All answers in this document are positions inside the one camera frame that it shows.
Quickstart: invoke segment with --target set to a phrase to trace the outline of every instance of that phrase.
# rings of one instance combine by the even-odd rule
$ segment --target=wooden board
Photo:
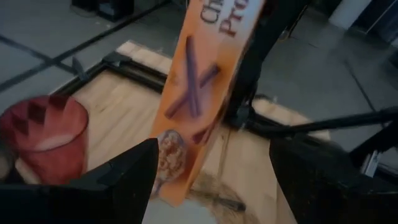
[[[117,51],[165,73],[171,64],[171,59],[132,42],[126,42]],[[107,71],[76,92],[74,97],[90,113],[88,170],[147,138],[160,101],[158,93]],[[284,124],[308,121],[302,115],[266,100],[255,101],[254,107],[259,114]],[[314,135],[329,138],[327,132]],[[296,223],[277,184],[269,145],[268,139],[248,131],[235,131],[226,126],[220,128],[192,188],[242,200],[247,211],[233,213],[208,203],[206,206],[219,223]],[[27,181],[38,182],[21,161],[17,162],[17,168]]]

